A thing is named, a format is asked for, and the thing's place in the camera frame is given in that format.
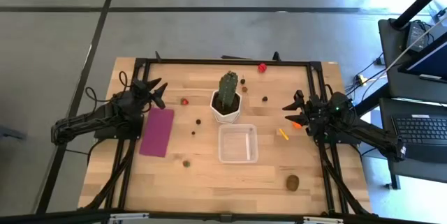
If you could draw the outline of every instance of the concrete floor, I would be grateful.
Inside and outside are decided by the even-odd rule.
[[[105,95],[115,57],[218,58],[222,54],[271,59],[338,61],[345,84],[381,53],[377,21],[395,17],[413,0],[112,0],[112,6],[291,6],[362,8],[346,13],[109,13],[87,85]],[[0,6],[102,6],[104,0],[0,0]],[[418,17],[430,20],[427,10]],[[0,215],[34,210],[53,146],[50,126],[66,114],[85,62],[99,13],[0,13],[0,124],[24,131],[27,140],[0,141]],[[380,67],[369,69],[374,74]],[[79,113],[92,102],[82,99]],[[91,135],[70,149],[87,151]],[[81,154],[67,153],[49,211],[73,210],[85,174]],[[436,223],[433,202],[447,186],[403,178],[389,191],[383,160],[365,158],[375,213]],[[198,223],[178,221],[178,223]]]

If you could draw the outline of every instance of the clear plastic container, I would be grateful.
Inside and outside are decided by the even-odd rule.
[[[223,124],[219,127],[219,160],[222,163],[256,163],[258,134],[251,124]]]

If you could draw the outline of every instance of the magenta pad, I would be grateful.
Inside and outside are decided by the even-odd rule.
[[[140,154],[156,157],[166,156],[173,121],[174,110],[151,109],[147,118],[145,134],[142,137]]]

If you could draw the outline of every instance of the cable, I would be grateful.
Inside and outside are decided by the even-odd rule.
[[[429,28],[432,27],[432,25],[430,25],[430,24],[428,24],[428,23],[426,23],[426,22],[423,22],[423,21],[421,21],[421,20],[414,20],[414,21],[412,21],[412,22],[417,23],[417,24],[419,25],[419,27],[420,27],[424,32],[427,31],[427,29],[425,28],[425,26],[427,26],[427,27],[429,27]],[[432,39],[432,43],[434,42],[434,36],[433,36],[432,34],[430,34],[430,33],[427,34],[427,39],[428,39],[427,42],[429,42],[430,39]]]
[[[102,141],[104,140],[98,140],[96,143],[94,143],[89,150],[89,153],[87,154],[87,167],[89,166],[90,163],[90,156],[91,156],[91,152],[93,151],[93,149],[100,143],[102,143]]]
[[[72,153],[75,153],[75,154],[89,155],[88,153],[85,153],[83,151],[75,151],[75,150],[70,150],[70,149],[65,149],[65,151],[72,152]]]
[[[368,82],[370,79],[376,77],[378,74],[382,73],[383,71],[384,71],[384,70],[381,70],[381,71],[377,72],[377,73],[374,74],[372,77],[368,78],[368,79],[366,80],[366,82]],[[358,89],[358,87],[361,87],[362,85],[363,85],[363,84],[359,84],[356,88],[354,88],[354,90],[352,90],[351,92],[349,92],[349,93],[347,94],[347,96],[348,96],[349,94],[353,93],[356,89]]]
[[[358,151],[357,147],[354,144],[349,144],[349,145],[352,146],[352,148],[354,148],[354,150],[358,152],[358,155],[360,156],[360,158],[362,158],[362,154],[360,153],[360,151]]]
[[[318,148],[318,144],[316,142],[314,142],[314,143],[315,143],[315,146]],[[326,147],[325,150],[328,150],[329,148],[330,148],[330,146]]]
[[[125,82],[123,82],[122,74],[124,74],[124,77],[125,77],[125,80],[126,80]],[[121,96],[119,97],[119,98],[121,98],[124,95],[124,92],[126,91],[126,88],[130,87],[130,85],[127,85],[127,81],[128,81],[127,74],[124,71],[120,71],[118,77],[119,77],[119,81],[124,86],[123,92],[121,93]],[[85,92],[85,95],[87,95],[87,97],[89,97],[90,99],[92,99],[95,102],[94,106],[93,106],[93,109],[91,110],[90,114],[88,114],[85,118],[90,117],[91,115],[93,115],[93,113],[95,113],[96,106],[98,106],[98,102],[105,103],[105,102],[110,102],[113,99],[113,97],[112,97],[111,99],[107,99],[107,100],[99,100],[98,97],[96,96],[95,90],[93,88],[91,88],[91,87],[85,87],[84,92]]]
[[[377,147],[374,147],[374,148],[372,148],[372,149],[369,149],[368,151],[366,151],[366,152],[364,152],[363,154],[361,154],[360,157],[363,157],[365,154],[367,154],[367,153],[369,153],[370,151],[373,151],[373,150],[375,150],[375,149],[377,149]]]
[[[352,100],[355,101],[356,100],[356,92],[355,89],[357,89],[358,87],[356,87],[356,78],[357,76],[359,76],[361,73],[363,73],[365,70],[367,70],[369,67],[371,67],[374,63],[377,62],[378,59],[380,59],[380,57],[382,57],[383,52],[372,62],[370,63],[368,66],[366,66],[363,70],[359,71],[357,74],[354,75],[353,77],[353,81],[352,81],[352,85],[349,86],[348,88],[345,89],[345,93],[351,94],[352,92],[354,92],[354,95],[352,97]]]
[[[379,80],[381,77],[382,77],[382,75],[384,74],[384,73],[387,73],[396,63],[397,63],[397,61],[399,61],[399,59],[401,58],[401,57],[403,57],[404,55],[405,55],[405,53],[408,51],[408,50],[410,50],[411,49],[411,47],[413,47],[413,45],[415,45],[421,38],[424,38],[424,36],[425,35],[427,35],[432,29],[434,29],[436,26],[438,26],[438,25],[440,25],[445,19],[447,19],[447,15],[444,17],[444,18],[442,18],[442,20],[439,20],[439,22],[437,22],[433,27],[430,27],[426,32],[424,32],[422,35],[420,35],[419,36],[419,38],[418,39],[416,39],[412,44],[410,44],[410,46],[408,46],[408,48],[406,48],[390,65],[389,65],[389,67],[387,67],[383,72],[382,72],[382,74],[379,76],[379,78],[377,78],[377,80]],[[368,92],[368,90],[369,90],[369,88],[371,88],[372,87],[372,85],[373,84],[375,84],[376,82],[377,82],[377,80],[375,80],[375,81],[373,81],[373,83],[372,84],[370,84],[367,88],[366,88],[366,91],[365,91],[365,93],[367,93]]]
[[[142,111],[141,113],[146,113],[146,112],[148,112],[148,111],[151,110],[151,108],[152,108],[152,102],[148,102],[148,104],[149,104],[149,107],[148,107],[146,110]]]
[[[332,87],[329,84],[325,84],[325,87],[327,87],[329,89],[330,95],[334,95],[334,91],[332,90]]]

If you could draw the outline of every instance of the white pot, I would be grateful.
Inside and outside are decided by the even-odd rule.
[[[219,123],[223,123],[223,124],[231,124],[231,123],[233,123],[234,121],[236,121],[236,119],[240,115],[240,106],[242,104],[242,96],[238,92],[236,92],[236,94],[239,96],[239,107],[238,107],[237,111],[232,112],[232,113],[227,114],[227,115],[222,115],[214,107],[212,107],[212,99],[214,98],[214,95],[216,94],[216,92],[219,92],[219,91],[214,91],[212,93],[212,95],[211,95],[211,102],[210,102],[210,108],[211,108],[211,110],[214,113],[214,117],[216,117],[216,120]]]

